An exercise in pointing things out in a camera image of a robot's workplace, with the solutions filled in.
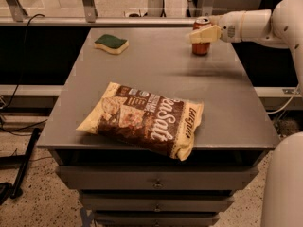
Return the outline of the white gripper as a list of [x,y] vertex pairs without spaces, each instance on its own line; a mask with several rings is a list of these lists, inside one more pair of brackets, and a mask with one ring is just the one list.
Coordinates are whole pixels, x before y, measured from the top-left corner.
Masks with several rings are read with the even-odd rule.
[[220,38],[228,43],[269,44],[272,12],[266,10],[233,11],[208,17],[213,26],[203,26],[189,34],[193,44],[213,43]]

